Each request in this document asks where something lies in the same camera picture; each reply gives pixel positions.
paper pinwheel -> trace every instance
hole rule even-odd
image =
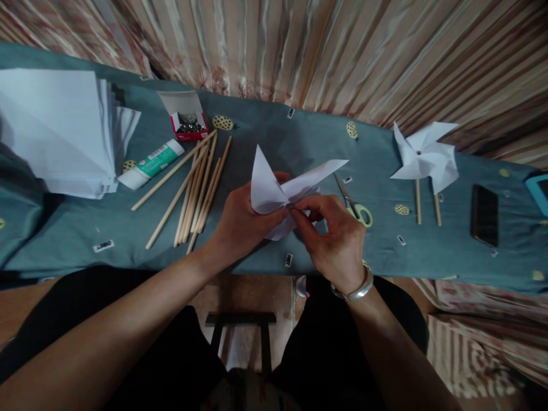
[[[457,126],[433,122],[405,139],[394,122],[394,137],[404,165],[390,178],[418,180],[430,176],[434,194],[458,179],[455,147],[437,142]]]
[[[332,172],[345,165],[348,160],[329,160],[313,170],[280,185],[261,148],[257,145],[253,174],[251,177],[251,206],[259,214],[269,214],[287,204],[293,204],[301,198],[316,194],[313,187]],[[296,227],[293,217],[289,215],[280,225],[265,237],[278,241]]]

person's right hand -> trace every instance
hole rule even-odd
[[[303,210],[310,210],[310,216]],[[365,280],[365,227],[350,215],[339,197],[305,197],[293,206],[291,215],[317,270],[339,291],[347,295],[357,291]],[[329,232],[320,236],[312,221],[324,218]]]

glue stick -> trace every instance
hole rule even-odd
[[[129,171],[126,171],[118,181],[132,190],[137,190],[152,177],[169,166],[177,157],[184,153],[183,147],[171,139],[166,144],[149,154]]]

black pants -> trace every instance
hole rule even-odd
[[[59,280],[0,353],[0,384],[40,351],[97,311],[128,293],[153,272],[91,267]],[[409,336],[426,352],[424,318],[412,298],[379,277],[375,286]],[[346,304],[329,283],[308,276],[311,294],[270,381],[303,408],[367,396],[380,401]],[[122,405],[195,408],[226,369],[203,336],[193,307],[185,307],[137,362],[107,408]]]

green label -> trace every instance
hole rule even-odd
[[[155,152],[137,164],[137,168],[150,178],[154,177],[177,158],[177,153],[171,147],[163,145]]]

